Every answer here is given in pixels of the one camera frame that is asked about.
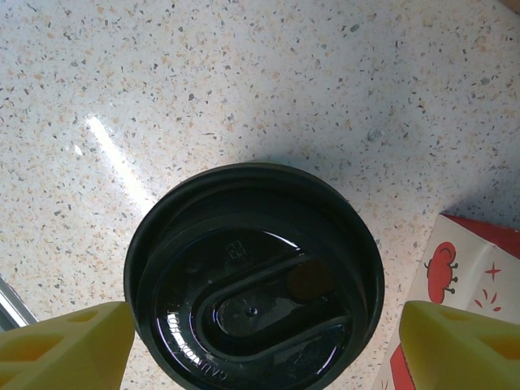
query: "red and white box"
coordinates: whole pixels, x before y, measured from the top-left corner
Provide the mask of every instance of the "red and white box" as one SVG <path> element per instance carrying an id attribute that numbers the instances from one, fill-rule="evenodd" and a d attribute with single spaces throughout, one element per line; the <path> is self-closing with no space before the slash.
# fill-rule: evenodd
<path id="1" fill-rule="evenodd" d="M 520 232 L 440 215 L 407 301 L 430 301 L 520 323 Z M 373 390 L 414 390 L 396 329 Z"/>

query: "speckled countertop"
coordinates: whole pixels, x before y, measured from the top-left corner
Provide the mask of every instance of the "speckled countertop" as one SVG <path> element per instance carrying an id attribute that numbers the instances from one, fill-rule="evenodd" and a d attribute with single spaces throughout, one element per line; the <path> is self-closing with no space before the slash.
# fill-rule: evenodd
<path id="1" fill-rule="evenodd" d="M 369 388 L 442 210 L 518 227 L 520 17 L 494 0 L 0 2 L 0 271 L 39 319 L 123 299 L 168 189 L 270 159 L 379 243 Z M 178 388 L 140 341 L 123 388 Z"/>

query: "white countertop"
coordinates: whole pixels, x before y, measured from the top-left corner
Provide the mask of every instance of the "white countertop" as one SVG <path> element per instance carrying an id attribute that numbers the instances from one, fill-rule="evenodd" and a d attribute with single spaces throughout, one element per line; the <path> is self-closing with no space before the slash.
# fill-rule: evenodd
<path id="1" fill-rule="evenodd" d="M 331 386 L 369 388 L 436 215 L 520 224 L 520 17 L 495 0 L 0 11 L 0 272 L 39 319 L 124 299 L 154 202 L 267 159 L 340 190 L 379 242 L 381 322 Z M 136 341 L 122 388 L 179 387 Z"/>

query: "black cup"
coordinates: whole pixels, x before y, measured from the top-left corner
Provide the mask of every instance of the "black cup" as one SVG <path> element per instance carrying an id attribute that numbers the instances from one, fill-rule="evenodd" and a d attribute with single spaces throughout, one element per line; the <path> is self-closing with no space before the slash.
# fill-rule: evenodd
<path id="1" fill-rule="evenodd" d="M 185 388 L 318 390 L 372 337 L 384 273 L 335 189 L 243 163 L 155 205 L 128 249 L 124 292 L 152 356 Z"/>

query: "red star graphic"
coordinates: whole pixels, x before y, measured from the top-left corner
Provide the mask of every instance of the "red star graphic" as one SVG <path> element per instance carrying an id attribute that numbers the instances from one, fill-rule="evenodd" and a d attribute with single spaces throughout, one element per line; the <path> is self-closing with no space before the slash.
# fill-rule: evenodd
<path id="1" fill-rule="evenodd" d="M 493 278 L 493 282 L 495 281 L 495 274 L 498 274 L 500 271 L 502 270 L 498 270 L 495 268 L 495 262 L 493 262 L 493 267 L 491 268 L 491 270 L 487 270 L 486 273 L 487 274 L 491 274 L 491 277 Z"/>

